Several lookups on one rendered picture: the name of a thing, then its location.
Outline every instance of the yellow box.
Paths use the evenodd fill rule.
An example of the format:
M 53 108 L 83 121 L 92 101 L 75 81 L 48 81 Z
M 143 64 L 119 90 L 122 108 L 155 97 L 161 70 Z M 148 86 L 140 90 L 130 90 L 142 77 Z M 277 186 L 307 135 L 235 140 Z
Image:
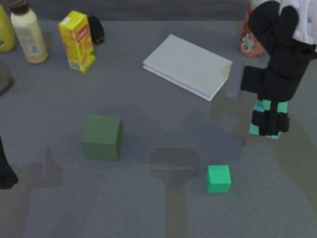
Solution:
M 87 16 L 71 11 L 59 24 L 59 31 L 70 68 L 86 72 L 96 59 Z

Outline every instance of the green cube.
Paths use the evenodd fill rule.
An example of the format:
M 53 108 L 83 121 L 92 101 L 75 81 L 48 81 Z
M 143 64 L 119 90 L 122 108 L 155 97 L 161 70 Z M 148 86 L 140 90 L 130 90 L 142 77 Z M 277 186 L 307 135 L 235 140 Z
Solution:
M 82 137 L 86 158 L 107 161 L 119 160 L 122 136 L 122 122 L 119 117 L 88 116 Z
M 207 168 L 208 193 L 228 192 L 231 187 L 231 176 L 228 165 L 213 165 Z

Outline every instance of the black bottle cap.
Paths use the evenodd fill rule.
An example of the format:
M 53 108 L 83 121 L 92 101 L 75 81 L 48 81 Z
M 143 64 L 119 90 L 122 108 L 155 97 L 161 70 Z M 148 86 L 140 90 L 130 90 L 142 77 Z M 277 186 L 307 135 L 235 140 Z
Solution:
M 24 15 L 29 11 L 30 6 L 27 0 L 12 0 L 10 9 L 15 15 Z

